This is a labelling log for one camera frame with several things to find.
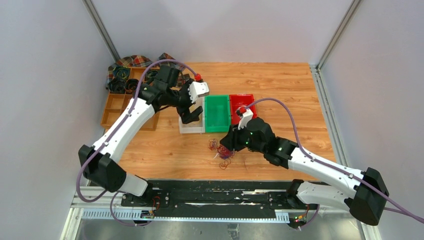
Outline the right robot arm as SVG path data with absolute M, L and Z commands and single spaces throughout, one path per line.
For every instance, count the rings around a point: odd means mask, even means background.
M 374 168 L 362 171 L 306 151 L 297 142 L 276 136 L 259 117 L 243 127 L 231 125 L 220 144 L 229 151 L 248 149 L 261 153 L 274 166 L 306 173 L 324 183 L 293 180 L 285 195 L 291 208 L 316 204 L 348 211 L 370 226 L 380 222 L 389 191 L 381 173 Z

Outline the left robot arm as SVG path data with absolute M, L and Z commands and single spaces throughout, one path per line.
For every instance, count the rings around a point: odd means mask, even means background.
M 190 110 L 196 101 L 210 93 L 208 84 L 200 74 L 184 81 L 176 89 L 181 70 L 168 65 L 159 67 L 153 77 L 146 77 L 136 87 L 132 99 L 110 129 L 91 146 L 82 145 L 78 151 L 81 169 L 78 179 L 85 177 L 106 191 L 134 195 L 140 206 L 149 206 L 153 193 L 149 183 L 141 177 L 126 172 L 119 161 L 141 127 L 165 107 L 176 109 L 184 124 L 196 122 L 203 112 L 201 106 Z

